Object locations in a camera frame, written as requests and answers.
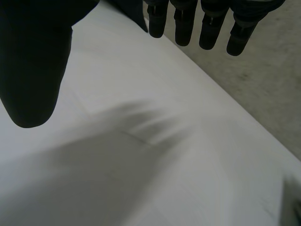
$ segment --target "gray floor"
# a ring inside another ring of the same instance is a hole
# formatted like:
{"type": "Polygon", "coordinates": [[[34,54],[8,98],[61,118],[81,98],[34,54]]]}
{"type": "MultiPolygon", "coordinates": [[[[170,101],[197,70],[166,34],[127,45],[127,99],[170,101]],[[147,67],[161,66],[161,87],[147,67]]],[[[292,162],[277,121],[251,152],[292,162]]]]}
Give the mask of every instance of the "gray floor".
{"type": "MultiPolygon", "coordinates": [[[[191,42],[179,48],[301,160],[300,11],[300,0],[287,0],[257,25],[244,52],[233,57],[226,52],[234,24],[230,11],[215,47],[198,46],[204,16],[199,4],[191,42]]],[[[173,14],[170,5],[165,35],[172,42],[173,14]]]]}

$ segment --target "white sheet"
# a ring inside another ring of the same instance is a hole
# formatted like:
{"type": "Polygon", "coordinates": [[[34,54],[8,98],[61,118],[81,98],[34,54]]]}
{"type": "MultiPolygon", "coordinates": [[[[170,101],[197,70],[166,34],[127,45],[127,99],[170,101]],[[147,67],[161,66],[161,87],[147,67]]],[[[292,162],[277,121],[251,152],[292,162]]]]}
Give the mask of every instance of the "white sheet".
{"type": "Polygon", "coordinates": [[[0,105],[1,226],[291,222],[300,162],[166,37],[104,3],[73,29],[51,119],[0,105]]]}

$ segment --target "black glove finger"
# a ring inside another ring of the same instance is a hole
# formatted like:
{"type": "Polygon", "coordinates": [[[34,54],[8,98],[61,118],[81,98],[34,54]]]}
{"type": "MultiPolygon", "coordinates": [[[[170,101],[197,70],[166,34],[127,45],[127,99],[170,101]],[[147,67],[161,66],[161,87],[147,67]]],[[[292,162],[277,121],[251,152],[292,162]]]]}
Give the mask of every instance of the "black glove finger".
{"type": "Polygon", "coordinates": [[[20,127],[39,126],[54,111],[71,50],[71,25],[97,5],[72,3],[1,0],[0,98],[20,127]]]}
{"type": "Polygon", "coordinates": [[[175,42],[187,46],[191,39],[198,0],[171,0],[175,7],[175,42]]]}
{"type": "Polygon", "coordinates": [[[226,0],[201,0],[201,6],[205,12],[202,31],[199,38],[199,46],[202,49],[212,49],[220,34],[222,24],[229,9],[226,0]]]}
{"type": "Polygon", "coordinates": [[[230,7],[234,12],[235,24],[227,45],[232,56],[241,54],[255,27],[269,12],[280,7],[285,0],[232,0],[230,7]]]}
{"type": "Polygon", "coordinates": [[[232,56],[240,55],[248,43],[258,21],[241,21],[236,20],[231,30],[231,36],[227,45],[227,52],[232,56]]]}
{"type": "Polygon", "coordinates": [[[154,38],[161,38],[164,33],[169,0],[145,0],[148,4],[149,32],[154,38]]]}

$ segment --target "black glove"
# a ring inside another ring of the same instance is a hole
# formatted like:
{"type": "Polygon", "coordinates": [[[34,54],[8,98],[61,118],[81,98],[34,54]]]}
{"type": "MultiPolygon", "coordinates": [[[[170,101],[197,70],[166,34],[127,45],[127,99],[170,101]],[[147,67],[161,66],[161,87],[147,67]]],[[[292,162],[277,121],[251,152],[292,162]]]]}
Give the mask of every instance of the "black glove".
{"type": "MultiPolygon", "coordinates": [[[[72,28],[99,0],[0,0],[0,98],[23,128],[54,111],[71,50],[72,28]]],[[[114,3],[147,31],[142,0],[114,3]]]]}
{"type": "MultiPolygon", "coordinates": [[[[175,7],[175,42],[189,44],[198,0],[170,0],[175,7]]],[[[230,55],[238,56],[244,50],[253,30],[269,12],[280,7],[285,0],[201,0],[205,12],[199,45],[212,49],[220,33],[223,21],[231,8],[235,24],[227,45],[230,55]]],[[[163,35],[169,0],[145,0],[148,4],[150,34],[155,38],[163,35]]]]}

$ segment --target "white table surface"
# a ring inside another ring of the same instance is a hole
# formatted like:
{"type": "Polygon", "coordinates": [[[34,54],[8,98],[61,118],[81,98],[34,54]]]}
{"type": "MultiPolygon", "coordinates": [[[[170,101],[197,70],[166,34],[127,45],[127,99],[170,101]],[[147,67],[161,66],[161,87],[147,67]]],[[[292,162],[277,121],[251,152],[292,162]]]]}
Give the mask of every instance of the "white table surface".
{"type": "Polygon", "coordinates": [[[172,42],[104,3],[73,29],[51,119],[0,105],[1,226],[292,224],[300,162],[172,42]]]}

